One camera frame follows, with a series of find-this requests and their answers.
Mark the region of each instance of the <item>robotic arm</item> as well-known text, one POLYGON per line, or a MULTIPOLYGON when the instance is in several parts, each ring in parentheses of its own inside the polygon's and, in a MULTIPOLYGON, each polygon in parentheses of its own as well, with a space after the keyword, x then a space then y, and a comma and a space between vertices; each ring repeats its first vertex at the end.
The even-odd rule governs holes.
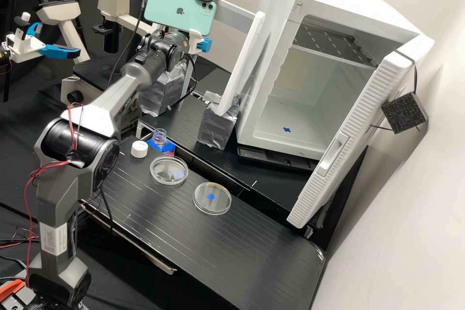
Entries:
POLYGON ((40 56, 54 59, 77 59, 80 57, 80 48, 65 47, 60 45, 44 44, 35 37, 40 31, 40 22, 31 25, 31 15, 23 12, 21 17, 14 18, 17 26, 15 33, 5 36, 5 41, 0 43, 1 49, 8 52, 10 59, 16 63, 28 61, 40 56))
POLYGON ((38 181, 41 251, 29 266, 29 286, 37 297, 27 309, 48 304, 78 309, 91 282, 87 266, 76 256, 72 233, 78 201, 97 191, 115 165, 121 115, 131 107, 136 93, 151 86, 163 71, 170 71, 187 53, 186 43, 181 33, 149 41, 122 67, 117 82, 91 104, 72 109, 71 120, 66 111, 49 123, 36 142, 41 166, 66 160, 69 164, 48 169, 38 181), (69 121, 77 124, 81 112, 78 143, 72 150, 69 121))

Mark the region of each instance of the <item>petri dish lid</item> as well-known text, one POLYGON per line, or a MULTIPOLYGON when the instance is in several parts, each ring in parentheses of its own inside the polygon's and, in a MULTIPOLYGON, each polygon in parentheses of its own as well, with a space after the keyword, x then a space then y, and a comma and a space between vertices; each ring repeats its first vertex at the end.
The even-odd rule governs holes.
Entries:
POLYGON ((215 216, 226 213, 232 201, 231 194, 224 186, 212 182, 200 184, 192 198, 198 209, 215 216))
POLYGON ((161 184, 176 185, 186 180, 189 169, 178 157, 159 156, 150 164, 150 173, 161 184))

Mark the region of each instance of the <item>gray robot arm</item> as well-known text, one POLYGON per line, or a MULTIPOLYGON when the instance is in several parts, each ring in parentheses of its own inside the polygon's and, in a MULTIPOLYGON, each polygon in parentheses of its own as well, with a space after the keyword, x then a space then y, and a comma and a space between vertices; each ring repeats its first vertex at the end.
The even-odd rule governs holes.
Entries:
POLYGON ((77 309, 91 282, 87 266, 76 256, 72 240, 78 201, 97 191, 112 170, 119 154, 121 115, 139 90, 150 86, 188 50, 181 33, 149 43, 122 69, 122 77, 91 104, 71 110, 78 124, 77 148, 72 149, 68 113, 49 123, 34 147, 41 166, 70 161, 40 175, 37 188, 37 218, 41 251, 29 266, 29 286, 37 294, 29 309, 48 302, 63 309, 77 309))

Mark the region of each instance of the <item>warning label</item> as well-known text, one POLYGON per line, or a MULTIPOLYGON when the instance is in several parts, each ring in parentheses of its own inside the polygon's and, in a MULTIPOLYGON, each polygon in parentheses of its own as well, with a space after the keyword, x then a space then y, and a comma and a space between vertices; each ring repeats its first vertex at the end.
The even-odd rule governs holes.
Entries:
POLYGON ((39 223, 41 249, 55 256, 66 251, 68 244, 68 229, 66 223, 53 228, 44 223, 39 223))

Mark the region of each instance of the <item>orange object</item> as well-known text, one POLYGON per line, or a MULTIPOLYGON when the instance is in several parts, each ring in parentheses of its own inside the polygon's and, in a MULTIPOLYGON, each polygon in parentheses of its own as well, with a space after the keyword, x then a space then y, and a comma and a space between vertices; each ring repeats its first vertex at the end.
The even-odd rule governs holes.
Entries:
POLYGON ((24 287, 24 281, 17 279, 0 288, 0 303, 24 287))

